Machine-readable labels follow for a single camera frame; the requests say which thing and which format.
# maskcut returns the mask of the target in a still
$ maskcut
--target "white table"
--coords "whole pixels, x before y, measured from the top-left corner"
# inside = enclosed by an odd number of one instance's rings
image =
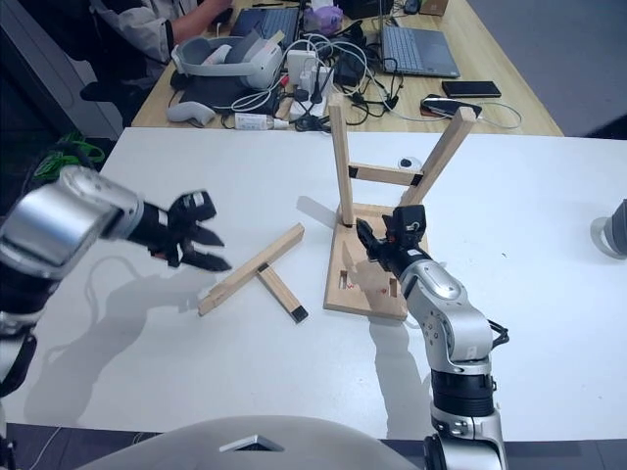
[[[350,135],[352,160],[424,161],[435,134]],[[234,266],[294,223],[304,241],[274,264],[310,317],[295,325],[253,280],[203,318],[216,278],[99,242],[37,326],[19,423],[167,431],[227,415],[326,418],[376,438],[422,439],[429,368],[415,321],[322,309],[338,204],[331,139],[294,132],[131,128],[103,174],[167,207],[207,188]],[[428,194],[431,254],[509,328],[493,354],[509,441],[626,438],[627,263],[602,255],[593,219],[627,196],[627,143],[471,135]],[[354,182],[357,202],[403,189]]]

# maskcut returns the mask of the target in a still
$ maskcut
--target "purple object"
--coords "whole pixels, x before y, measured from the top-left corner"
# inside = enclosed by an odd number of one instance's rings
[[[328,36],[342,27],[344,13],[338,7],[321,7],[317,10],[308,8],[305,10],[303,27],[307,32],[319,31]]]

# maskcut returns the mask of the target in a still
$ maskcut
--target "power strip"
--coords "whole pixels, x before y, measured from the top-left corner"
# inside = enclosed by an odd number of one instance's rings
[[[301,118],[311,105],[311,101],[302,101],[300,103],[298,101],[293,101],[292,106],[290,107],[290,120]],[[310,115],[322,118],[322,116],[324,116],[325,109],[326,96],[322,97],[322,101],[320,103],[313,105],[313,108],[310,110]]]
[[[316,116],[318,118],[322,118],[324,116],[324,110],[326,109],[326,97],[329,93],[329,90],[333,86],[333,72],[334,70],[329,67],[322,67],[320,71],[317,72],[317,68],[312,68],[309,71],[304,71],[301,73],[300,86],[301,88],[307,90],[310,93],[310,96],[314,92],[315,89],[315,78],[317,76],[318,83],[320,86],[326,82],[326,85],[323,89],[320,90],[322,95],[322,101],[320,103],[316,103],[312,107],[312,102],[308,101],[293,101],[292,106],[290,107],[290,120],[298,119],[302,115],[304,115],[307,110],[311,116]]]

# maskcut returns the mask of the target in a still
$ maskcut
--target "laptop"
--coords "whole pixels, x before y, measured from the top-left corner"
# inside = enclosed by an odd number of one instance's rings
[[[285,49],[297,38],[300,14],[301,7],[243,8],[230,35],[246,36],[255,29],[263,39],[270,39],[276,32],[283,31],[285,37],[280,46]]]
[[[383,0],[379,0],[381,47],[383,59],[388,59],[383,61],[384,71],[414,75],[459,76],[458,66],[444,33],[384,24],[382,4]]]

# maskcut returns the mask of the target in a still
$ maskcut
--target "laptop keyboard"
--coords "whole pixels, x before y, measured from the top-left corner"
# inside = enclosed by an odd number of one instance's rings
[[[383,44],[390,55],[398,61],[398,71],[421,71],[422,61],[418,54],[413,31],[403,27],[383,27]],[[394,69],[394,61],[387,61]]]
[[[289,46],[294,40],[294,29],[298,23],[298,8],[279,8],[265,10],[265,18],[262,24],[262,37],[270,39],[281,30],[285,33],[285,39],[281,41],[284,46]]]

